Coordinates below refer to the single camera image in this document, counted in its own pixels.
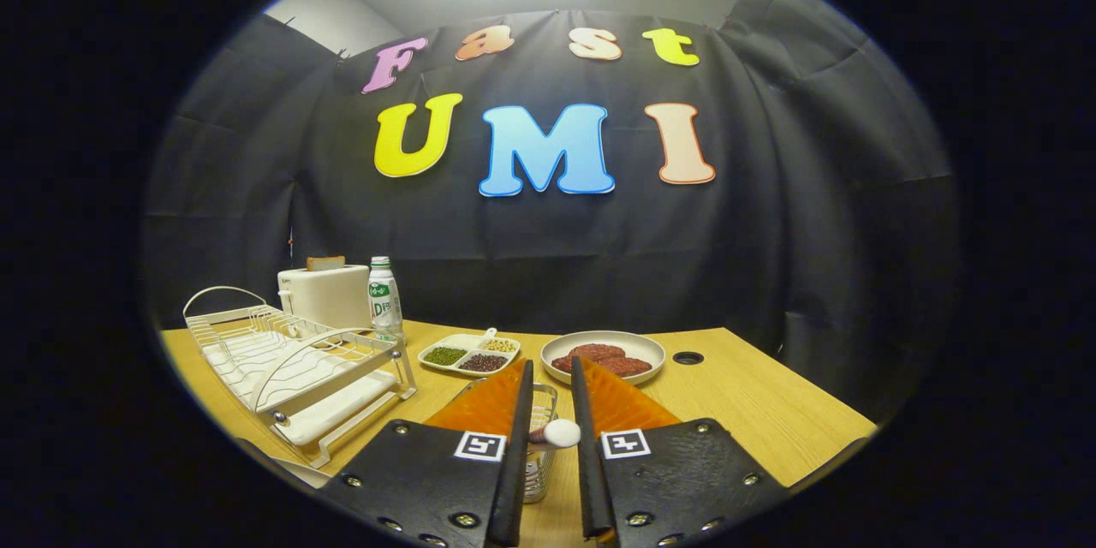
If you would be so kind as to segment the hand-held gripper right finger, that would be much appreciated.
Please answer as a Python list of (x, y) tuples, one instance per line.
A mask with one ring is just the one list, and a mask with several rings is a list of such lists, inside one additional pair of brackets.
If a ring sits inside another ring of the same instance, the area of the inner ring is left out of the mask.
[(700, 547), (789, 496), (713, 418), (680, 420), (595, 362), (573, 362), (583, 536)]

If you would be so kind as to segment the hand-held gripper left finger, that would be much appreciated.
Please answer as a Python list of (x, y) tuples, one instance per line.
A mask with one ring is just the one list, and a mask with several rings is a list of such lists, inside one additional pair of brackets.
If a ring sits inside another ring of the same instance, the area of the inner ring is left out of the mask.
[(516, 547), (523, 516), (535, 369), (509, 383), (479, 420), (500, 432), (395, 419), (319, 489), (319, 500), (376, 533), (372, 547)]

